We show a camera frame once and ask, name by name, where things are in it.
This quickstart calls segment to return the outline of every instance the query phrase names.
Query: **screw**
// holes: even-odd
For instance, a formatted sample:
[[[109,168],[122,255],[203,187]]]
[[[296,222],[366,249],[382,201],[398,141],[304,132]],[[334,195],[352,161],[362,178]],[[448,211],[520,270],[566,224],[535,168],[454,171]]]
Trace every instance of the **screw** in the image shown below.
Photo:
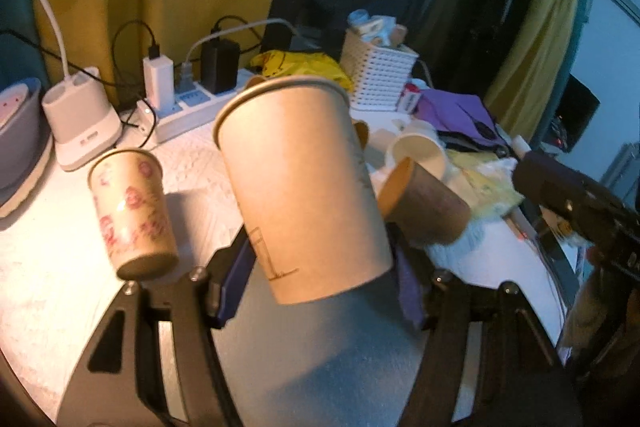
[[[433,272],[433,280],[439,283],[447,283],[451,281],[452,275],[449,270],[445,270],[443,268],[438,268]]]
[[[507,281],[506,283],[504,283],[502,285],[502,289],[509,295],[517,295],[518,293],[520,293],[520,287],[513,281]]]
[[[193,282],[198,282],[204,279],[206,274],[207,274],[207,270],[204,268],[204,266],[196,266],[196,268],[191,270],[191,273],[189,274],[189,279],[191,279]]]
[[[135,281],[127,281],[127,285],[124,289],[124,295],[133,295],[138,291],[138,283]]]

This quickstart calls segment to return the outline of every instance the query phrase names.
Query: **basket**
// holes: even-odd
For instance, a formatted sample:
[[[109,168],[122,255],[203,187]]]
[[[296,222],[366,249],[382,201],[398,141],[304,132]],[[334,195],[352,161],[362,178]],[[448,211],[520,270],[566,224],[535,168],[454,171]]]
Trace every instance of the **basket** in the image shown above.
[[[347,30],[340,66],[353,81],[351,107],[394,112],[417,58],[418,54],[403,44],[399,49],[380,48]]]

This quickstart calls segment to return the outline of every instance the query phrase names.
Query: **white table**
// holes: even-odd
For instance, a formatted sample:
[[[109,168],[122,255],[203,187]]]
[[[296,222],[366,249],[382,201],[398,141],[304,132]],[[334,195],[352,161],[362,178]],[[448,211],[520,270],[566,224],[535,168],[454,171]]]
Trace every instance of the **white table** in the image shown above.
[[[358,112],[354,117],[370,124],[366,156],[379,185],[384,178],[380,148],[398,132],[394,121],[408,117]],[[207,253],[228,245],[241,226],[210,127],[154,150],[171,205],[178,214],[199,215],[197,226],[209,231],[205,251],[191,251],[188,233],[174,221],[182,238],[180,273],[205,264]],[[65,173],[50,162],[27,203],[0,221],[0,346],[52,419],[85,342],[121,285],[101,243],[87,170]],[[208,211],[194,212],[193,202]],[[551,338],[558,336],[558,297],[546,271],[504,221],[475,225],[452,247],[434,248],[432,256],[468,282],[495,287],[516,281]],[[161,337],[163,350],[171,353],[167,325]],[[331,299],[285,307],[275,303],[264,275],[255,269],[238,317],[214,338],[248,427],[393,426],[412,387],[426,334],[413,331],[402,318],[389,275]],[[469,343],[457,417],[472,406],[479,328],[472,328]],[[172,413],[184,418],[171,386],[170,358],[163,359],[168,401]]]

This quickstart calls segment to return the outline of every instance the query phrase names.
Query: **power strip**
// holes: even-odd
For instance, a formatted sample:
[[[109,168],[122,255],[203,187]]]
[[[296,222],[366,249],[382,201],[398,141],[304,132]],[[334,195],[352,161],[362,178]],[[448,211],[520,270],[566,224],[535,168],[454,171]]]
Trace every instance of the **power strip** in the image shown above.
[[[156,128],[148,141],[150,148],[214,120],[222,107],[242,91],[252,75],[248,70],[238,70],[236,88],[219,95],[209,93],[197,82],[193,83],[193,87],[176,93],[174,105],[168,111],[157,114]],[[146,136],[153,125],[154,116],[142,100],[138,101],[137,113],[138,130]]]

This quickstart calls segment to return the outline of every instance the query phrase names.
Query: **power adapter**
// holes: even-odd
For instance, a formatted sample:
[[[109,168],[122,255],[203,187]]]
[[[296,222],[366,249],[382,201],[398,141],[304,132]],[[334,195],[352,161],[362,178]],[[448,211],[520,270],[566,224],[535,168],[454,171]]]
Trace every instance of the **power adapter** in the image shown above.
[[[153,55],[150,48],[149,57],[142,59],[146,98],[162,114],[174,105],[174,62],[166,55]]]
[[[212,39],[202,44],[200,85],[214,95],[236,87],[240,45],[230,39]]]

